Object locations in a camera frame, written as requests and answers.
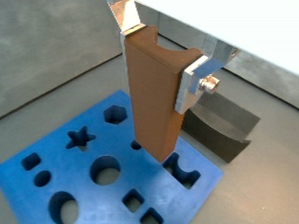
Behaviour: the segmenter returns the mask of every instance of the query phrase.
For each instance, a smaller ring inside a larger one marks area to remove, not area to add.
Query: oval hole
[[[120,172],[119,162],[111,156],[96,159],[89,169],[89,176],[97,185],[111,185],[116,180]]]
[[[33,179],[33,184],[37,187],[45,186],[52,179],[52,174],[48,171],[40,171]]]
[[[79,203],[67,192],[56,192],[51,197],[51,218],[57,224],[72,224],[79,218]]]
[[[141,147],[141,145],[137,143],[137,141],[135,140],[135,141],[131,143],[131,148],[132,148],[135,151],[139,151],[143,147]]]

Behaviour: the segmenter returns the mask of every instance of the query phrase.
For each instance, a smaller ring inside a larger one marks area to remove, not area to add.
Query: brown rectangular block
[[[125,61],[135,138],[161,162],[173,151],[183,124],[183,115],[173,110],[181,73],[201,51],[163,49],[156,38],[152,26],[125,37]]]

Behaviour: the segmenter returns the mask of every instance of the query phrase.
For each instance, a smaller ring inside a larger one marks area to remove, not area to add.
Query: silver bolt
[[[216,79],[211,74],[200,80],[200,90],[208,94],[213,94],[217,90],[220,80]]]

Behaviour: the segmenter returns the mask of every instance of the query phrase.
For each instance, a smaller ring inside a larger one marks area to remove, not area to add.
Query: blue shape sorter board
[[[105,169],[111,183],[100,182]],[[79,224],[183,224],[221,175],[180,137],[164,162],[153,159],[135,141],[129,97],[117,91],[0,165],[0,186],[18,223],[60,224],[61,206],[75,200]]]

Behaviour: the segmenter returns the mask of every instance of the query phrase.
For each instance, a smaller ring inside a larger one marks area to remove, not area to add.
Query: square hole
[[[140,223],[141,224],[163,224],[164,219],[161,215],[152,208],[149,208],[140,220]]]
[[[22,168],[29,171],[40,162],[41,159],[37,153],[33,153],[22,159]]]
[[[141,194],[137,192],[136,189],[132,189],[129,193],[125,195],[123,202],[125,204],[127,209],[133,213],[137,208],[143,205],[145,202]]]

